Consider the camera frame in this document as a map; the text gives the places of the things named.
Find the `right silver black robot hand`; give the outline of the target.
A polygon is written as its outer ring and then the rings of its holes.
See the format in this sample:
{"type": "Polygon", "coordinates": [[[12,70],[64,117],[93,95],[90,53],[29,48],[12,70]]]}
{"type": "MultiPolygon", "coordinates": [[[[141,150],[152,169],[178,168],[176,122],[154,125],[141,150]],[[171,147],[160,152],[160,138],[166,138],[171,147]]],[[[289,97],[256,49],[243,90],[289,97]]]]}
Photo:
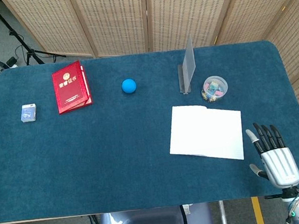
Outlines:
{"type": "Polygon", "coordinates": [[[279,189],[297,186],[299,169],[279,130],[274,125],[267,127],[254,123],[253,126],[257,134],[249,129],[246,134],[259,154],[264,170],[250,164],[251,171],[279,189]]]}

